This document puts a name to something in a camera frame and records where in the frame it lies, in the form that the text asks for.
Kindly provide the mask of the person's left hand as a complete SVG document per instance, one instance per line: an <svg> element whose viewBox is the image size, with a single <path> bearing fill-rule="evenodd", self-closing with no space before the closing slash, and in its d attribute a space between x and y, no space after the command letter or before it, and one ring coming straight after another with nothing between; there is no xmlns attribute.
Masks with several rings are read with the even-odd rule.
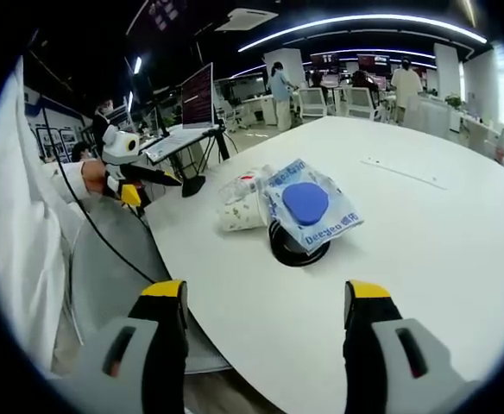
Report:
<svg viewBox="0 0 504 414"><path fill-rule="evenodd" d="M82 164L81 176L88 192L102 194L106 184L106 169L100 160L87 160Z"/></svg>

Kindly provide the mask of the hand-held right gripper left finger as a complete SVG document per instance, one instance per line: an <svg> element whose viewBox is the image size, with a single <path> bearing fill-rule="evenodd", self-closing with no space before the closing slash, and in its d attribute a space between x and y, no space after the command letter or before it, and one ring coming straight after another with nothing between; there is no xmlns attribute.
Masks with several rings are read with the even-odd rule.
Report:
<svg viewBox="0 0 504 414"><path fill-rule="evenodd" d="M54 388L77 413L182 413L188 356L183 280L142 291L80 349L74 369Z"/></svg>

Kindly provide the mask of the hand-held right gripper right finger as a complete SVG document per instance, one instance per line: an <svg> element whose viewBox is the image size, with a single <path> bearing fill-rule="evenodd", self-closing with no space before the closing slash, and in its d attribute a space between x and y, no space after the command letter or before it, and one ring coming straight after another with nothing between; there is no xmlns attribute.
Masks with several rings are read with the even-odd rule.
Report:
<svg viewBox="0 0 504 414"><path fill-rule="evenodd" d="M380 285L349 280L343 358L348 413L452 413L478 387L451 365L450 350L404 318Z"/></svg>

